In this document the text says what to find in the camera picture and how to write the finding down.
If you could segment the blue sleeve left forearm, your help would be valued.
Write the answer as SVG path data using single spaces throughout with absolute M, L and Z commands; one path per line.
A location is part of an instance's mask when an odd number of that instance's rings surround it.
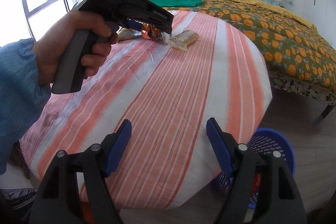
M 39 85 L 33 38 L 1 47 L 1 174 L 6 172 L 13 144 L 39 119 L 51 96 Z

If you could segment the person's left hand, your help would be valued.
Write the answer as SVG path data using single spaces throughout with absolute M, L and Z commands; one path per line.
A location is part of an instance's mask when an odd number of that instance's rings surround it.
M 84 66 L 86 77 L 98 73 L 110 54 L 112 45 L 118 42 L 118 35 L 111 31 L 102 16 L 93 12 L 74 10 L 58 20 L 32 47 L 36 54 L 41 86 L 54 82 L 61 57 L 67 48 L 76 46 L 75 41 L 84 40 L 76 33 L 85 30 L 108 39 L 104 43 L 93 45 L 90 53 L 75 59 Z

